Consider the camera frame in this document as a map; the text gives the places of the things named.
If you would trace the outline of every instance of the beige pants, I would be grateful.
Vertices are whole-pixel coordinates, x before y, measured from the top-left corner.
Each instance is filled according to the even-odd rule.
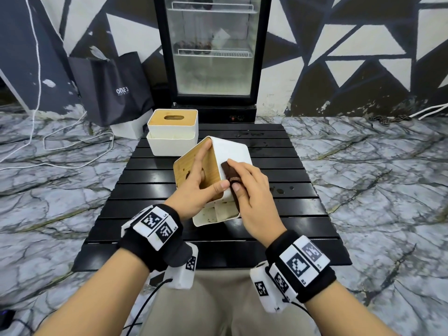
[[[249,270],[196,271],[190,290],[159,289],[141,336],[312,336],[308,315],[291,305],[268,314]]]

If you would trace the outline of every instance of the slatted table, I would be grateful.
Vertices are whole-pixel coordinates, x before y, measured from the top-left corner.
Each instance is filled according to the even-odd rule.
[[[280,124],[199,124],[199,140],[211,135],[244,143],[255,166],[269,177],[278,212],[288,229],[306,235],[331,265],[350,265],[349,254],[331,223],[310,178]],[[96,220],[72,271],[96,271],[115,252],[120,227],[141,209],[163,203],[175,190],[177,158],[155,157],[143,137]],[[241,219],[195,227],[183,222],[183,238],[198,246],[198,269],[251,268],[265,260],[265,248]]]

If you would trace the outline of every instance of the left hand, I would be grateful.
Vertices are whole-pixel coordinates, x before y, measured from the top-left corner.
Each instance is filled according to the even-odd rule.
[[[202,160],[210,147],[211,139],[208,139],[194,157],[187,180],[165,201],[165,205],[176,210],[181,220],[187,220],[197,215],[213,197],[230,187],[228,180],[221,180],[206,189],[199,188],[199,184],[205,179]]]

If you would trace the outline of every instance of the marble floor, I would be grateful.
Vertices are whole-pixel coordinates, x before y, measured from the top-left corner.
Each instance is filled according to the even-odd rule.
[[[27,141],[31,120],[20,108],[0,111],[1,159]],[[353,265],[335,268],[339,281],[402,336],[445,335],[448,118],[390,127],[363,118],[257,118],[264,122],[286,128],[344,240]],[[37,122],[32,144],[0,169],[82,165],[108,148],[107,137],[65,151],[42,148],[44,135],[71,123]],[[83,123],[48,146],[101,132]],[[18,310],[36,329],[92,276],[70,272],[71,265],[136,145],[118,138],[111,152],[78,170],[0,171],[0,309]],[[143,288],[128,322],[151,290]],[[19,323],[0,332],[28,334]]]

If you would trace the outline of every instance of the hand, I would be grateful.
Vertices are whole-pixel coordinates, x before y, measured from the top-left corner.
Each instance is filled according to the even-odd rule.
[[[238,172],[244,184],[232,184],[240,204],[244,227],[267,248],[286,231],[269,189],[269,180],[255,166],[237,163],[232,159],[228,159],[227,163]]]
[[[221,180],[206,189],[199,188],[199,184],[205,179],[202,160],[210,147],[211,139],[208,139],[194,157],[187,180],[165,201],[166,205],[176,210],[181,220],[187,220],[197,215],[213,197],[230,187],[228,180]]]

